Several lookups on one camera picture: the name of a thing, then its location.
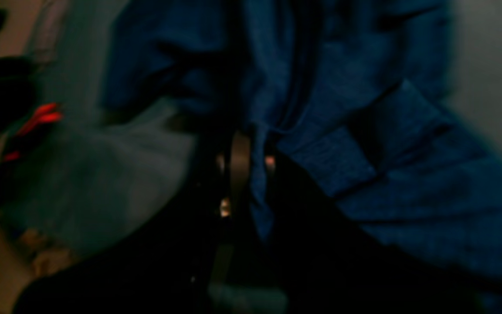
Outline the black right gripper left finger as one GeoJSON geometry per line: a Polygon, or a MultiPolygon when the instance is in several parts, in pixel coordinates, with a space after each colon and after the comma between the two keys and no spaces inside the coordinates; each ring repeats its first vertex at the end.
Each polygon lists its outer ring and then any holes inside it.
{"type": "Polygon", "coordinates": [[[205,140],[197,173],[139,230],[20,294],[14,314],[211,314],[221,229],[249,175],[243,133],[205,140]]]}

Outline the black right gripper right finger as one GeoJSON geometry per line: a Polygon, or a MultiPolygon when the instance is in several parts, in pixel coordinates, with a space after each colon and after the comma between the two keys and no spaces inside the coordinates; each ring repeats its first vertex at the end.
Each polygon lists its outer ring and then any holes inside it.
{"type": "Polygon", "coordinates": [[[291,314],[484,314],[444,270],[386,247],[345,217],[304,169],[273,152],[269,251],[291,314]]]}

